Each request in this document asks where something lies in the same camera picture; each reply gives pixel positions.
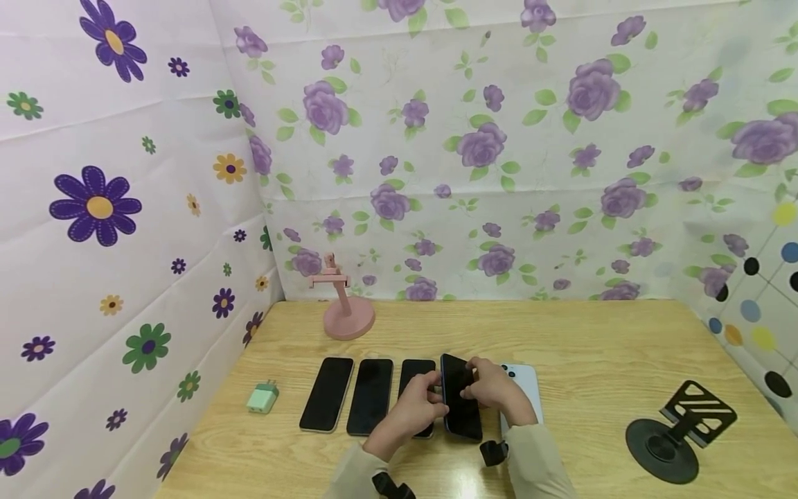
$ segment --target smartphone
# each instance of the smartphone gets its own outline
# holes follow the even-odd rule
[[[299,419],[301,430],[321,433],[335,431],[353,368],[354,360],[351,358],[327,357],[322,361]]]
[[[466,400],[460,391],[474,383],[474,373],[466,367],[462,358],[449,354],[440,357],[440,374],[444,404],[449,413],[444,416],[446,431],[473,442],[482,442],[482,420],[480,406],[476,400]]]
[[[405,387],[416,374],[427,374],[429,371],[435,370],[435,361],[420,358],[408,358],[401,364],[401,374],[399,375],[399,397],[405,391]],[[413,438],[430,438],[433,435],[433,427],[435,425],[430,423],[424,430],[415,434]]]
[[[346,432],[367,437],[388,413],[391,396],[393,361],[389,358],[365,358],[360,361],[358,377]]]

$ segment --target phone stand base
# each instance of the phone stand base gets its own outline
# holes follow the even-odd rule
[[[360,338],[369,332],[377,318],[371,300],[360,296],[350,296],[348,300],[352,309],[351,315],[344,315],[340,301],[332,302],[330,308],[324,312],[324,332],[332,339],[346,341]]]

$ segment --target pink phone stand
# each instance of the pink phone stand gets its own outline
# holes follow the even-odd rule
[[[350,277],[341,273],[335,255],[324,255],[325,268],[321,275],[312,275],[310,287],[316,283],[332,283],[338,292],[338,301],[332,302],[324,312],[324,332],[333,339],[347,340],[363,336],[374,325],[376,314],[371,301],[360,296],[347,296]]]

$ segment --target yellow dot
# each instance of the yellow dot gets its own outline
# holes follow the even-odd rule
[[[775,350],[776,339],[773,338],[773,333],[767,327],[758,326],[754,327],[751,331],[754,343],[757,344],[762,350]]]
[[[776,209],[773,210],[772,218],[773,223],[776,225],[780,225],[783,227],[784,225],[789,225],[796,219],[796,206],[794,203],[782,203],[776,206]]]
[[[108,198],[94,196],[86,203],[86,211],[99,220],[105,220],[113,215],[113,204]]]

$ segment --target black phone stand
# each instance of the black phone stand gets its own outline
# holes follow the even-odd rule
[[[371,477],[371,483],[380,497],[387,497],[388,499],[416,499],[416,494],[410,490],[407,484],[397,485],[393,479],[385,471],[378,473]]]
[[[626,428],[626,446],[643,469],[678,485],[698,476],[698,458],[685,437],[703,449],[737,420],[731,407],[692,380],[685,381],[659,412],[674,426],[653,419],[632,421]]]

